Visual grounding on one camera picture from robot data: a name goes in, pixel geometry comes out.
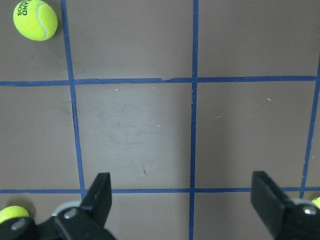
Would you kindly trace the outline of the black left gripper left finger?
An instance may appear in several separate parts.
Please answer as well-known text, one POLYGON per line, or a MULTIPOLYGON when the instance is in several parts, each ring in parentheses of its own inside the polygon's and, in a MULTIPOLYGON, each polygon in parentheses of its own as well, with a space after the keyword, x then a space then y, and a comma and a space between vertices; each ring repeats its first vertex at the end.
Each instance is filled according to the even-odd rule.
POLYGON ((52 214, 52 240, 114 240, 105 229, 112 206, 111 177, 98 173, 81 201, 59 205, 52 214))

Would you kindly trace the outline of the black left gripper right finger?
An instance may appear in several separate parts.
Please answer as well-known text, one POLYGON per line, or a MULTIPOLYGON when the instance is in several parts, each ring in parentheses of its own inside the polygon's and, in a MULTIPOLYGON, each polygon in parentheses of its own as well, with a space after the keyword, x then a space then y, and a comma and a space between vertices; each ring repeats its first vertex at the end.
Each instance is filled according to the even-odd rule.
POLYGON ((274 240, 320 238, 320 208, 289 197, 264 171, 252 173, 250 201, 274 240))

